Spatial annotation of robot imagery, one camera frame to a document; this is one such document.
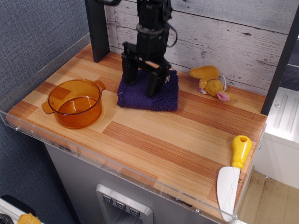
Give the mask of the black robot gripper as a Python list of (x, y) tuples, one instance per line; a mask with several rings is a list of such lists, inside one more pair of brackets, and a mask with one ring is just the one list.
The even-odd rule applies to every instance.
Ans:
[(161, 30), (137, 29), (136, 44), (124, 42), (122, 53), (123, 79), (126, 84), (136, 81), (138, 69), (150, 72), (146, 95), (160, 92), (171, 68), (164, 58), (168, 47), (169, 28)]

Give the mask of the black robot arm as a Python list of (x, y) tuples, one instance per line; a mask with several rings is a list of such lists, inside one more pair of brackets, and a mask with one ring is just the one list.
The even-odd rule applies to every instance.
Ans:
[(158, 93), (166, 81), (171, 65), (164, 58), (172, 26), (170, 0), (138, 0), (136, 26), (137, 42), (124, 42), (122, 53), (123, 80), (132, 84), (137, 80), (138, 69), (149, 73), (147, 96)]

